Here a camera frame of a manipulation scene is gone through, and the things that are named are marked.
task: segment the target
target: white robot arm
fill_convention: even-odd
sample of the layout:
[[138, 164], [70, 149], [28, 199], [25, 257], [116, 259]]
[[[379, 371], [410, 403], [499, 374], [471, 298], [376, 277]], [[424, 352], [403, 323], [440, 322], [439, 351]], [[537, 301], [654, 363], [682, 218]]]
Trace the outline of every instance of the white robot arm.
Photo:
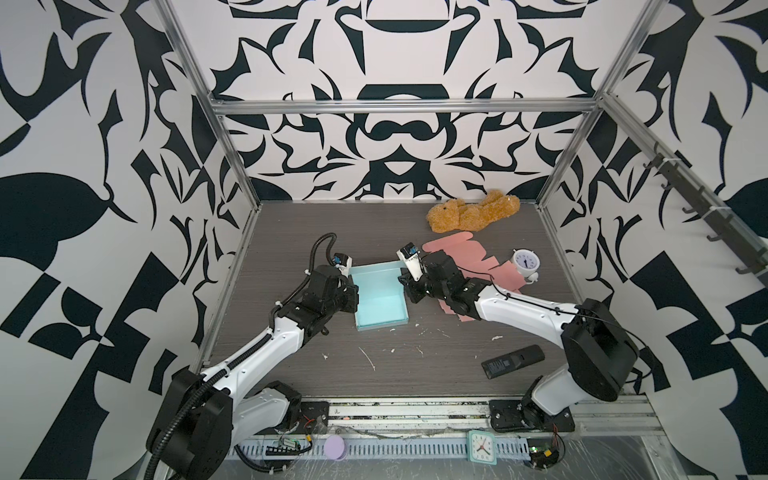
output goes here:
[[416, 267], [411, 262], [399, 278], [412, 302], [439, 298], [457, 313], [517, 327], [565, 351], [568, 363], [534, 381], [516, 402], [516, 412], [502, 412], [501, 420], [492, 415], [495, 430], [551, 429], [576, 402], [591, 397], [612, 402], [618, 397], [637, 360], [637, 347], [604, 304], [590, 299], [580, 306], [548, 302], [509, 292], [489, 280], [466, 279], [441, 250], [419, 259], [418, 280], [412, 275]]
[[262, 333], [199, 375], [185, 370], [174, 377], [147, 437], [152, 457], [145, 480], [154, 478], [160, 460], [187, 480], [206, 480], [232, 445], [261, 430], [288, 430], [296, 423], [301, 395], [289, 386], [272, 382], [245, 396], [316, 334], [327, 335], [325, 325], [336, 312], [357, 311], [358, 289], [349, 278], [352, 259], [342, 253], [331, 257], [331, 242], [328, 264], [314, 267], [319, 244], [335, 237], [328, 233], [315, 242], [308, 277], [270, 312], [270, 325]]
[[[457, 313], [523, 329], [564, 349], [568, 363], [539, 377], [520, 402], [498, 407], [499, 415], [491, 420], [495, 430], [551, 430], [576, 402], [617, 398], [637, 359], [637, 347], [605, 305], [594, 300], [581, 306], [548, 302], [508, 292], [487, 280], [465, 279], [442, 251], [423, 258], [413, 249], [402, 253], [408, 269], [399, 281], [412, 302], [425, 296], [443, 299]], [[174, 377], [147, 437], [153, 455], [145, 480], [154, 477], [160, 460], [187, 480], [207, 480], [232, 445], [264, 429], [289, 429], [296, 422], [301, 395], [289, 386], [273, 382], [255, 396], [245, 395], [317, 333], [327, 334], [325, 324], [334, 313], [356, 311], [357, 287], [348, 277], [351, 259], [326, 256], [331, 265], [311, 269], [284, 305], [273, 309], [270, 326], [259, 336], [200, 375], [187, 370]], [[300, 298], [290, 301], [299, 292]]]

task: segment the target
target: brown teddy bear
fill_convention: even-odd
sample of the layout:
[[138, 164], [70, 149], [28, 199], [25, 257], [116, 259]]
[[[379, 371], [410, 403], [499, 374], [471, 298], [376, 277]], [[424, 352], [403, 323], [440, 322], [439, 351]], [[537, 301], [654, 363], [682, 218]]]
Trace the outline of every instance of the brown teddy bear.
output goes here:
[[467, 204], [461, 198], [452, 198], [444, 204], [435, 205], [427, 213], [427, 221], [435, 233], [451, 230], [477, 232], [490, 223], [514, 215], [520, 210], [520, 199], [515, 195], [504, 195], [500, 190], [491, 190], [479, 204]]

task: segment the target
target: white alarm clock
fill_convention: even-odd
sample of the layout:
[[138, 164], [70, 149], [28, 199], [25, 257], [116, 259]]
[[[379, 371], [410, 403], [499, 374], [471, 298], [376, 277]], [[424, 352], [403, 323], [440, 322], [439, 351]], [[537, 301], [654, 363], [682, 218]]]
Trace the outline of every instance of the white alarm clock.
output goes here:
[[538, 259], [538, 255], [532, 251], [525, 248], [515, 250], [512, 254], [512, 263], [525, 278], [525, 282], [528, 285], [538, 280], [538, 272], [536, 270], [540, 267], [541, 261]]
[[470, 430], [467, 434], [467, 455], [470, 462], [496, 465], [496, 437], [482, 430]]

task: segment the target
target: black and white patterned wall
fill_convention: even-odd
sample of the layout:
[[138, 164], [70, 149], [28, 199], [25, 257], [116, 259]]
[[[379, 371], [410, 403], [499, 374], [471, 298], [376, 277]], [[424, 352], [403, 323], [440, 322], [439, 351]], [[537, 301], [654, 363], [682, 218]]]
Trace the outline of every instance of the black and white patterned wall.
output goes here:
[[[671, 0], [618, 90], [762, 237], [766, 7]], [[768, 290], [647, 161], [603, 114], [548, 205], [558, 239], [583, 294], [657, 356], [641, 351], [638, 373], [654, 371], [627, 387], [675, 448], [719, 480], [768, 474]]]
[[3, 478], [113, 478], [250, 205], [145, 0], [0, 4]]
[[265, 200], [535, 199], [579, 112], [231, 115]]
[[[644, 2], [173, 3], [216, 98], [323, 100], [591, 97]], [[533, 199], [573, 115], [326, 114], [229, 125], [266, 200], [475, 199], [491, 187]]]

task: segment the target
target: hook rack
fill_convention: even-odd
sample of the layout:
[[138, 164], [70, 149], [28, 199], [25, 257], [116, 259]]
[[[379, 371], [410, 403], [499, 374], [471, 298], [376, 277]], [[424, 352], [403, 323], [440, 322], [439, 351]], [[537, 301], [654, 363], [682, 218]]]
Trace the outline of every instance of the hook rack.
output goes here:
[[644, 167], [656, 168], [667, 179], [662, 188], [674, 188], [688, 202], [690, 208], [684, 208], [684, 213], [696, 213], [707, 222], [715, 232], [707, 235], [710, 242], [722, 240], [744, 262], [736, 268], [737, 273], [754, 273], [768, 286], [768, 275], [763, 275], [768, 269], [766, 244], [682, 160], [657, 154]]

